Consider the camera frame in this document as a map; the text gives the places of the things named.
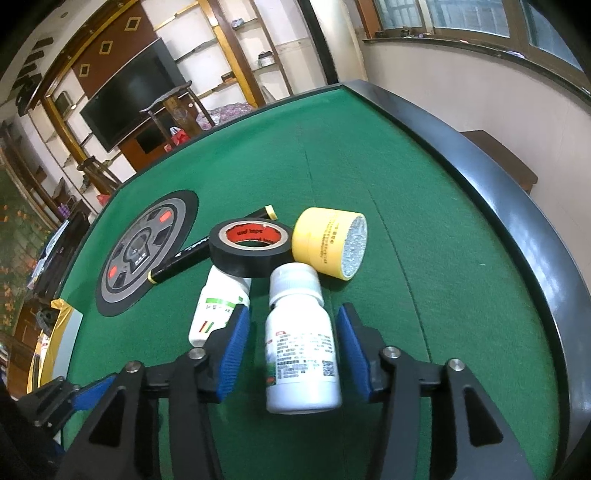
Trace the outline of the black marker yellow cap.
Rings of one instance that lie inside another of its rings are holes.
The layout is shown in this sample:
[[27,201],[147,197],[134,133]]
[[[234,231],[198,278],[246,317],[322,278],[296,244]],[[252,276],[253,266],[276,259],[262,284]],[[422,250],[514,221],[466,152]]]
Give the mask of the black marker yellow cap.
[[[264,220],[271,223],[276,223],[276,214],[274,214],[273,206],[266,205],[263,209],[259,209],[256,212],[252,212],[246,219]],[[168,260],[163,261],[157,267],[151,269],[147,273],[147,281],[156,285],[163,283],[169,278],[190,269],[194,265],[204,261],[209,257],[209,237],[205,236],[183,250],[177,252]]]

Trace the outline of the floral wall painting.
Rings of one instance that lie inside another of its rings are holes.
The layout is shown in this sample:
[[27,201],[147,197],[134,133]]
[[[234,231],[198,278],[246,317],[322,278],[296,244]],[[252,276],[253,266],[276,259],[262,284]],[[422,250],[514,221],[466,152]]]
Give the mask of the floral wall painting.
[[0,321],[14,331],[27,284],[50,233],[5,168],[0,181]]

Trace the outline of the yellow tape roll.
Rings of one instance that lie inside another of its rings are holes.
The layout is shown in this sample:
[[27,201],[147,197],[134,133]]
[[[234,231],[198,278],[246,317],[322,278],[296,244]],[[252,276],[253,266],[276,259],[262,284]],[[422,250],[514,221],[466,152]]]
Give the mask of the yellow tape roll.
[[311,207],[294,225],[294,260],[344,281],[356,275],[365,255],[368,223],[362,213]]

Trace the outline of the dark wooden chair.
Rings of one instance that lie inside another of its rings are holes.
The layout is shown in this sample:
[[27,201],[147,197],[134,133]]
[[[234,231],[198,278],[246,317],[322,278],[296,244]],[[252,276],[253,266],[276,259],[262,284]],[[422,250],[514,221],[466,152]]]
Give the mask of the dark wooden chair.
[[188,110],[188,107],[180,100],[180,98],[185,95],[190,97],[193,107],[204,114],[208,124],[211,127],[215,126],[215,122],[211,117],[211,113],[205,109],[200,99],[194,94],[191,86],[192,82],[188,81],[179,86],[173,87],[168,92],[156,98],[148,107],[139,111],[140,114],[146,114],[152,120],[152,122],[156,125],[160,133],[165,138],[166,144],[171,148],[175,146],[172,140],[172,134],[164,127],[162,122],[157,117],[156,108],[159,105],[164,107],[164,109],[173,119],[174,124],[182,129],[189,138],[199,136],[202,133],[202,129],[200,128],[197,119],[193,117]]

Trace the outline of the white tray with gold rim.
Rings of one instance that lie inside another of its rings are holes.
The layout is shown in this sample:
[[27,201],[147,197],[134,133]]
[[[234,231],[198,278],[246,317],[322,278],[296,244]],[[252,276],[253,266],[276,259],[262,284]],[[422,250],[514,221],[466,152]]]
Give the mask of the white tray with gold rim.
[[58,311],[56,323],[50,335],[41,333],[37,337],[29,367],[27,394],[68,375],[83,315],[63,299],[53,300],[51,306]]

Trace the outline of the window with metal grille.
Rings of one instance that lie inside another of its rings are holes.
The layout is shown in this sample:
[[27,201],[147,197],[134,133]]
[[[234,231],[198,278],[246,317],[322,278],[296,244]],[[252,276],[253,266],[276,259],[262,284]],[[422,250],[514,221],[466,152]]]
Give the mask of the window with metal grille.
[[514,55],[581,90],[590,62],[570,47],[532,1],[358,1],[368,39],[428,38]]

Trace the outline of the white bottle green stripe label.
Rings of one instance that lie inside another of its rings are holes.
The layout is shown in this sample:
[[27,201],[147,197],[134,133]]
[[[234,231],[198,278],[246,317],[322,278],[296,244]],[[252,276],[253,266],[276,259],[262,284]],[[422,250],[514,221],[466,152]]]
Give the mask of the white bottle green stripe label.
[[188,341],[192,347],[202,347],[211,332],[224,328],[238,304],[249,307],[250,278],[228,275],[215,266],[209,270],[201,289]]

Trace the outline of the black electrical tape roll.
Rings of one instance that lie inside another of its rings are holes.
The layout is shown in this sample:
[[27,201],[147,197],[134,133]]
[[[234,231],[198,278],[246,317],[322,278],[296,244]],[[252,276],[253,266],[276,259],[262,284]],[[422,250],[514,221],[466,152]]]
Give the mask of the black electrical tape roll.
[[226,220],[209,232],[213,265],[235,277],[266,278],[294,260],[293,230],[276,221],[247,217]]

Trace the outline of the black flat television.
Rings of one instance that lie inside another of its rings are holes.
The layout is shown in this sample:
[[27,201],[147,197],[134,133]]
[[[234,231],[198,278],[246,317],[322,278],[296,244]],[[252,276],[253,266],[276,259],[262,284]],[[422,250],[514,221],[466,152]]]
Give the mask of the black flat television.
[[86,103],[81,116],[106,151],[143,121],[142,110],[185,83],[162,39],[121,67]]

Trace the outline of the white bottle small text label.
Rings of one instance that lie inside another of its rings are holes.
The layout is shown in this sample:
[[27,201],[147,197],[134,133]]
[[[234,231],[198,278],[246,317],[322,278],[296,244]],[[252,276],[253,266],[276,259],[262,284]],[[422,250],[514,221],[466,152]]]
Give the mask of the white bottle small text label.
[[266,410],[304,415],[342,405],[332,321],[318,273],[287,263],[270,275],[266,317]]

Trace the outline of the round grey table centre console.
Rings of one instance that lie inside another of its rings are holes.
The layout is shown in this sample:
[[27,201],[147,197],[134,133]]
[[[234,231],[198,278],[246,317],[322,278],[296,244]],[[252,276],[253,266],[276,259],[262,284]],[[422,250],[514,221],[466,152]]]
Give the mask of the round grey table centre console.
[[151,288],[148,272],[179,251],[197,212],[197,193],[177,190],[138,214],[116,240],[102,266],[95,289],[101,315],[119,315],[147,293]]

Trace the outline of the red plastic bag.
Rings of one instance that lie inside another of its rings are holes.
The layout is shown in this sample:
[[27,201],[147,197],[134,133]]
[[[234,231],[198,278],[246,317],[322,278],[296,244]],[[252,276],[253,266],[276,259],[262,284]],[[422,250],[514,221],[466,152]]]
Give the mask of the red plastic bag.
[[173,126],[169,129],[169,132],[171,141],[175,146],[181,145],[190,139],[187,133],[179,127]]

